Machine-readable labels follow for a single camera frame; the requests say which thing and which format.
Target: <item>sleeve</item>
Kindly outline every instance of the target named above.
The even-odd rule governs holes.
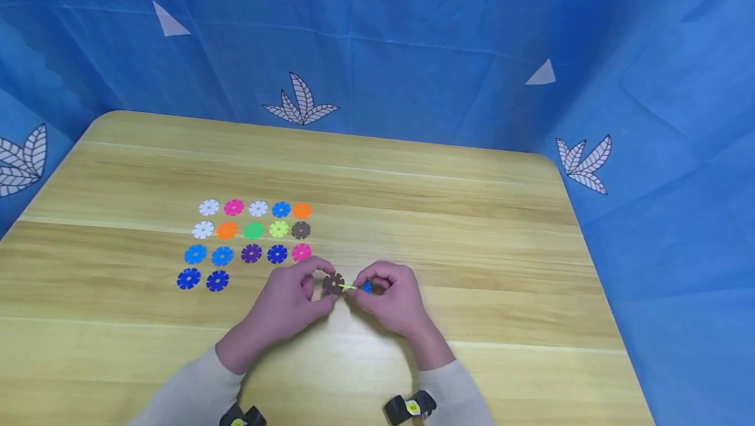
[[[244,376],[220,363],[215,347],[180,368],[129,426],[218,426],[237,401]]]
[[[458,360],[419,372],[419,385],[438,405],[425,426],[495,426],[480,389]]]

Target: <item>finger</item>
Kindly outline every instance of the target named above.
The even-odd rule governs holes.
[[[396,265],[392,262],[377,261],[369,264],[369,266],[362,269],[359,272],[357,279],[354,281],[354,285],[361,287],[367,279],[374,277],[381,277],[391,283],[398,282],[398,279],[406,272],[406,267],[402,265]]]
[[[381,297],[377,295],[370,295],[362,290],[349,290],[349,297],[351,297],[354,303],[358,307],[371,315],[378,315],[379,307],[381,307]]]
[[[312,321],[327,316],[331,311],[333,311],[333,307],[335,306],[335,302],[337,301],[337,296],[328,295],[320,298],[318,301],[313,301],[312,303],[310,303],[308,311],[309,316],[312,318]]]
[[[314,271],[320,270],[325,273],[334,274],[335,268],[333,264],[316,256],[312,256],[302,262],[294,264],[289,267],[293,272],[300,276],[303,280],[304,277],[312,275]]]
[[[380,287],[383,290],[387,290],[391,287],[391,281],[388,281],[387,279],[384,279],[383,277],[372,277],[370,279],[370,282],[372,282],[372,286]]]
[[[301,291],[307,297],[307,300],[312,300],[312,295],[315,293],[315,280],[311,275],[304,277],[304,280],[301,282]]]

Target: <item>blue cloth wall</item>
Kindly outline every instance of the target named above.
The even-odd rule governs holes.
[[[0,234],[109,109],[542,153],[657,424],[750,425],[754,10],[0,0]]]

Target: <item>wood grain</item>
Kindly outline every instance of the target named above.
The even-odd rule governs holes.
[[[652,424],[545,158],[113,112],[0,242],[0,425],[123,425],[248,311],[272,265],[240,261],[241,234],[227,289],[175,287],[195,223],[254,220],[202,217],[207,198],[311,204],[306,242],[347,280],[379,258],[412,266],[499,424]],[[269,424],[385,425],[412,370],[402,340],[342,301],[262,358],[242,406]]]

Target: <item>hand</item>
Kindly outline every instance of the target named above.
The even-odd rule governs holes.
[[[388,330],[406,338],[419,370],[433,370],[456,360],[422,304],[420,287],[412,269],[377,261],[359,272],[353,285],[361,287],[368,279],[374,286],[385,290],[383,295],[350,290],[349,296]]]
[[[408,338],[412,332],[432,325],[412,269],[393,262],[377,261],[359,272],[353,285],[361,287],[367,280],[385,290],[383,295],[371,295],[362,290],[350,290],[348,294],[389,331]]]
[[[312,274],[316,270],[335,273],[330,262],[318,257],[291,267],[278,267],[270,273],[249,314],[215,346],[220,362],[228,370],[237,374],[246,372],[266,348],[296,336],[333,310],[338,300],[335,295],[312,301],[315,287]]]

